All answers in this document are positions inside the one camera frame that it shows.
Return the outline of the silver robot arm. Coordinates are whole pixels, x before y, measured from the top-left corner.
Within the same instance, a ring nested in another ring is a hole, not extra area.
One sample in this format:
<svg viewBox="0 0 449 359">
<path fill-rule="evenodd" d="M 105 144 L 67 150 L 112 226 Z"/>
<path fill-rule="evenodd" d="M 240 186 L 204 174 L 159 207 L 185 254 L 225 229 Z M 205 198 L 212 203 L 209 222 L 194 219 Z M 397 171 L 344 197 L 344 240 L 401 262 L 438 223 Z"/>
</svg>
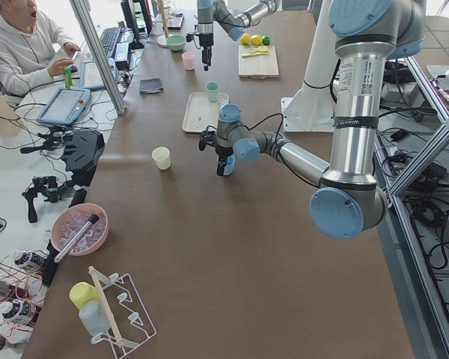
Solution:
<svg viewBox="0 0 449 359">
<path fill-rule="evenodd" d="M 240 108 L 227 104 L 219 110 L 216 131 L 204 131 L 199 142 L 200 148 L 215 148 L 218 175 L 230 156 L 249 162 L 265 153 L 316 188 L 309 211 L 322 233 L 348 239 L 375 227 L 388 207 L 372 173 L 385 62 L 420 51 L 425 13 L 424 1 L 333 1 L 323 13 L 340 60 L 330 160 L 278 131 L 249 129 Z"/>
<path fill-rule="evenodd" d="M 236 41 L 244 34 L 246 28 L 255 26 L 265 16 L 272 15 L 281 5 L 281 1 L 261 0 L 256 4 L 233 15 L 224 1 L 198 0 L 197 1 L 197 25 L 195 33 L 198 36 L 201 49 L 201 62 L 204 70 L 208 71 L 212 65 L 212 53 L 214 45 L 214 24 L 219 24 L 228 36 Z"/>
</svg>

